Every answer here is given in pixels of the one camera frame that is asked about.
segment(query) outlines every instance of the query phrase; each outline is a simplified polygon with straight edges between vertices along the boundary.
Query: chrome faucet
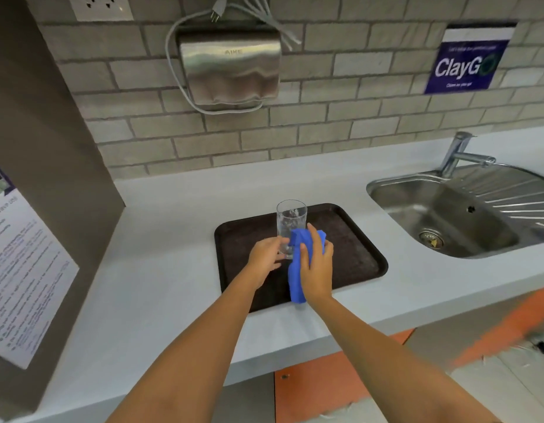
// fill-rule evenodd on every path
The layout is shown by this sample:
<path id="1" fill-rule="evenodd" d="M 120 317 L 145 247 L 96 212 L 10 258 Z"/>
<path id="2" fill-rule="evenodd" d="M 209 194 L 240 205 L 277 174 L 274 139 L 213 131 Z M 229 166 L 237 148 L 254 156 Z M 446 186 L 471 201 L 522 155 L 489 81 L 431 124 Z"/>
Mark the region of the chrome faucet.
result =
<path id="1" fill-rule="evenodd" d="M 492 156 L 473 155 L 472 153 L 465 153 L 464 150 L 468 146 L 468 143 L 473 138 L 473 135 L 469 132 L 456 132 L 452 144 L 446 153 L 445 159 L 442 161 L 441 166 L 438 168 L 437 175 L 441 178 L 451 178 L 452 173 L 456 169 L 456 165 L 459 160 L 465 160 L 467 162 L 479 163 L 481 166 L 493 165 L 497 159 Z"/>

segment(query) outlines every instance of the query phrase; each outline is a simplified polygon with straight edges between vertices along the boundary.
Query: drain strainer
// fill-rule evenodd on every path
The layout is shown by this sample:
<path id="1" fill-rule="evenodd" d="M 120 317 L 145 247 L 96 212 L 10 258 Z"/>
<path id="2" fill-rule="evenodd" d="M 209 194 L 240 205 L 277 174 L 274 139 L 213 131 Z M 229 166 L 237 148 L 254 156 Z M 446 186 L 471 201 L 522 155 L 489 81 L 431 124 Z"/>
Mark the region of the drain strainer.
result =
<path id="1" fill-rule="evenodd" d="M 419 239 L 423 245 L 432 249 L 441 249 L 445 246 L 445 241 L 436 231 L 423 230 L 419 233 Z"/>

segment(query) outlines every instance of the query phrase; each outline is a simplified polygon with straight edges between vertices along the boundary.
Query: hand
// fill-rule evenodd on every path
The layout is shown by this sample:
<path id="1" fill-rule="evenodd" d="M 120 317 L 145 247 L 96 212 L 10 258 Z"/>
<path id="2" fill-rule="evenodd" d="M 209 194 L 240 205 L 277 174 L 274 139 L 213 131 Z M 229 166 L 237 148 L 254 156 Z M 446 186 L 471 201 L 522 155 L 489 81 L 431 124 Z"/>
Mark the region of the hand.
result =
<path id="1" fill-rule="evenodd" d="M 250 273 L 250 278 L 254 279 L 254 289 L 258 289 L 264 283 L 264 280 L 272 270 L 280 267 L 279 261 L 285 258 L 285 254 L 278 253 L 281 244 L 289 243 L 289 237 L 269 237 L 256 242 L 248 263 L 242 271 Z"/>
<path id="2" fill-rule="evenodd" d="M 317 229 L 307 224 L 313 238 L 313 258 L 309 265 L 309 253 L 305 244 L 301 244 L 301 288 L 305 299 L 313 307 L 333 294 L 333 244 L 325 240 L 325 253 Z"/>

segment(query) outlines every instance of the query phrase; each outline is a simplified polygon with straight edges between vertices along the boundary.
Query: brick wall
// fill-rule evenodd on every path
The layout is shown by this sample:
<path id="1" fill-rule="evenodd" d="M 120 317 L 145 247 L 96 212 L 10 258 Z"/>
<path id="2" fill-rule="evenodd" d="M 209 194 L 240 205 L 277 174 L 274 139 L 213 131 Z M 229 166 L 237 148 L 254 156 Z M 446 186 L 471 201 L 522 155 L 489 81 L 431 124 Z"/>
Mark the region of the brick wall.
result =
<path id="1" fill-rule="evenodd" d="M 544 125 L 544 0 L 270 0 L 304 44 L 277 100 L 218 116 L 163 55 L 172 21 L 214 0 L 130 0 L 135 22 L 97 24 L 27 1 L 114 178 Z M 519 20 L 491 89 L 423 95 L 447 23 L 483 19 Z"/>

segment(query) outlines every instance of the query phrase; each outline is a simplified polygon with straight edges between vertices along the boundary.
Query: sink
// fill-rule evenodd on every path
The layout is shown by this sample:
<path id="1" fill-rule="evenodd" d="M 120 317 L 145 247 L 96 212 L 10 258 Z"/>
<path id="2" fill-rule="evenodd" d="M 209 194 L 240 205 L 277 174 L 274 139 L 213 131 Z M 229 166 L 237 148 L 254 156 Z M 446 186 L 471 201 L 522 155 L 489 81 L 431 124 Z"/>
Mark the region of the sink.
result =
<path id="1" fill-rule="evenodd" d="M 374 181 L 368 194 L 411 237 L 442 254 L 482 258 L 544 242 L 544 178 L 466 166 Z"/>

